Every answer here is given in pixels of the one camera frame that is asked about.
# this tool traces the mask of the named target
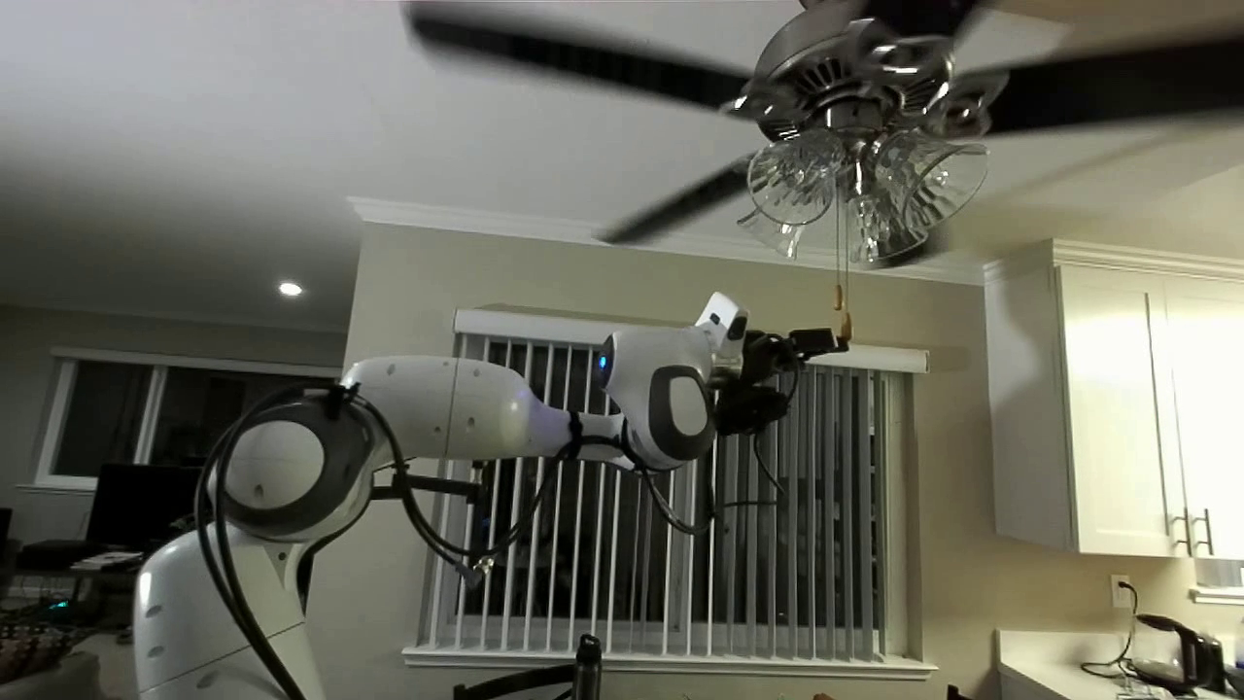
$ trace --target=furniture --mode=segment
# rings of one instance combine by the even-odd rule
[[[1004,537],[1244,555],[1244,269],[1052,240],[985,306]]]

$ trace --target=robotic arm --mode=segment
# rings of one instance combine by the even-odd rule
[[[334,391],[260,404],[210,458],[197,532],[138,573],[138,697],[317,700],[295,563],[364,514],[377,470],[403,475],[408,454],[583,454],[675,470],[711,449],[716,423],[737,423],[719,397],[748,404],[737,391],[759,383],[748,370],[773,354],[759,337],[773,336],[748,336],[727,296],[711,296],[689,332],[615,332],[596,357],[610,415],[549,410],[512,370],[465,357],[368,357]]]

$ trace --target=light fixture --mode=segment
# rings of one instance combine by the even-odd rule
[[[1005,78],[947,78],[946,39],[895,39],[880,25],[852,25],[836,39],[836,61],[805,69],[825,82],[820,107],[789,109],[750,94],[773,144],[748,169],[753,210],[742,229],[798,256],[807,229],[832,214],[832,236],[852,261],[885,269],[929,252],[946,218],[985,185],[987,107]]]
[[[307,296],[307,288],[295,286],[295,280],[281,280],[275,293],[281,293],[282,300],[303,300],[303,296]]]

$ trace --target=window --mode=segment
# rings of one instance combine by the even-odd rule
[[[605,413],[596,341],[457,332],[457,354],[512,366],[539,400]],[[666,524],[643,480],[605,462],[444,462],[481,498],[444,498],[439,532],[492,544],[536,494],[527,537],[486,576],[434,563],[412,656],[562,656],[598,633],[639,663],[881,663],[902,650],[902,532],[891,502],[902,449],[902,375],[807,366],[767,436],[716,441],[658,484],[689,537]]]
[[[59,354],[40,484],[94,487],[106,462],[202,466],[246,410],[317,370]]]

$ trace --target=ceiling fan blade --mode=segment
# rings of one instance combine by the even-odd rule
[[[667,100],[719,109],[736,100],[750,73],[685,59],[658,47],[598,39],[544,20],[505,20],[481,7],[412,6],[412,32],[434,52],[462,52],[492,61],[522,61],[549,73],[586,78]]]
[[[881,20],[898,35],[956,39],[987,0],[865,0],[860,16]]]
[[[1200,39],[1114,54],[1011,67],[991,134],[1147,122],[1244,109],[1244,39]]]
[[[654,240],[659,235],[667,235],[672,225],[736,200],[748,190],[748,160],[736,160],[727,169],[719,169],[716,175],[700,178],[696,187],[672,194],[667,201],[615,225],[610,235],[601,235],[601,240],[610,245],[639,245],[639,240]]]

